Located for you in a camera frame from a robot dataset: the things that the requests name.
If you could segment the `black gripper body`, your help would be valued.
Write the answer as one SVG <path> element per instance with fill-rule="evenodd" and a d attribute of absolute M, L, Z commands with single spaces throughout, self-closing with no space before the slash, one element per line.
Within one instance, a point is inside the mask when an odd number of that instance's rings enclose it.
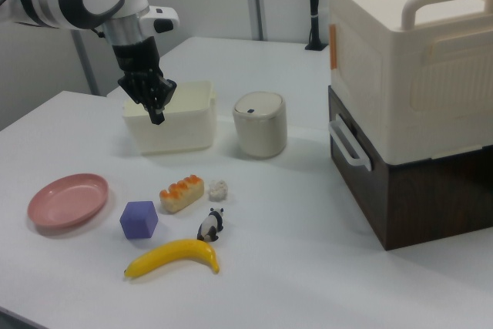
<path fill-rule="evenodd" d="M 159 70 L 159 51 L 154 37 L 131 45 L 112 47 L 116 61 L 124 72 L 148 72 Z"/>

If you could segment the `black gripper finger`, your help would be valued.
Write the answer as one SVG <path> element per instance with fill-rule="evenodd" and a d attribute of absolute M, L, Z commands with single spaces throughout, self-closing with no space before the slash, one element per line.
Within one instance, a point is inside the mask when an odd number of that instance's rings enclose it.
<path fill-rule="evenodd" d="M 164 109 L 170 103 L 176 83 L 173 80 L 165 79 L 163 76 L 156 77 L 154 98 L 153 98 L 153 123 L 161 124 L 165 121 Z"/>
<path fill-rule="evenodd" d="M 143 105 L 149 114 L 151 123 L 157 124 L 157 78 L 154 73 L 152 71 L 126 72 L 118 80 L 118 84 L 135 104 Z"/>

